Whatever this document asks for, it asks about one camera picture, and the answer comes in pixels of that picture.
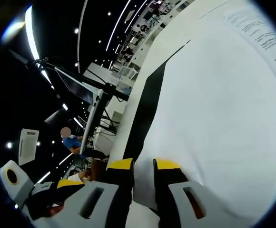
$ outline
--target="white paper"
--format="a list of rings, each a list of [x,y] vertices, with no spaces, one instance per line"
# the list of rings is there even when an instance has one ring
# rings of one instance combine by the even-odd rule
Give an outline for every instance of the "white paper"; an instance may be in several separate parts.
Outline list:
[[[220,22],[205,22],[166,65],[154,121],[136,162],[134,201],[156,208],[152,160],[170,159],[256,222],[276,200],[276,72]]]
[[[259,51],[276,76],[276,30],[270,21],[253,6],[229,11],[224,20]]]

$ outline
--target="black stripe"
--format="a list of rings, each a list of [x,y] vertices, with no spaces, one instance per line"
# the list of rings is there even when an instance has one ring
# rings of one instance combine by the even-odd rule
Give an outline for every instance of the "black stripe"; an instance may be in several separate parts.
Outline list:
[[[128,143],[124,151],[123,159],[133,158],[134,161],[136,161],[139,157],[143,148],[144,140],[157,110],[166,63],[183,47],[184,46],[171,55],[168,60],[166,60],[147,78],[133,125],[128,136]]]
[[[23,145],[23,140],[20,141],[20,157],[22,156],[22,145]]]

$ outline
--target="rectangular slot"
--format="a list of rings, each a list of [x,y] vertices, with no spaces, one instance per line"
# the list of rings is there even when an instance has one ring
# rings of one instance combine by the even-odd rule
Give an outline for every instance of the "rectangular slot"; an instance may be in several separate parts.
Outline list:
[[[184,188],[184,192],[192,205],[196,218],[202,219],[206,216],[206,210],[200,203],[200,200],[196,196],[195,192],[191,188]]]
[[[89,219],[103,191],[104,189],[102,188],[95,188],[93,192],[90,194],[88,199],[85,201],[82,210],[80,211],[80,215],[83,218]]]

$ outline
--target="blue shirt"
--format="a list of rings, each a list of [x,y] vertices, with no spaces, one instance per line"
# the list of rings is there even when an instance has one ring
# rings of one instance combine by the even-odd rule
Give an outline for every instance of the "blue shirt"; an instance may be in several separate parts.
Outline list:
[[[78,137],[73,137],[71,138],[63,138],[63,144],[65,147],[67,147],[69,150],[71,149],[71,147],[73,149],[76,149],[78,147],[81,146],[82,142],[78,140]]]

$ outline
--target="white wall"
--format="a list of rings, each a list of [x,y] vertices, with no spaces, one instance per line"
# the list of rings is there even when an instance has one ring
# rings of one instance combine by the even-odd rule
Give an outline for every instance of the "white wall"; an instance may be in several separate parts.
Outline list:
[[[102,78],[105,82],[111,83],[113,85],[117,84],[117,80],[115,80],[115,77],[111,75],[112,71],[101,67],[95,63],[91,63],[88,67],[88,70],[90,70],[91,72],[95,73],[96,75],[98,75],[100,78]],[[90,73],[89,71],[85,71],[83,74],[85,77],[93,79],[97,82],[100,82],[102,84],[104,84],[104,82],[99,79],[98,77],[94,76],[92,73]]]

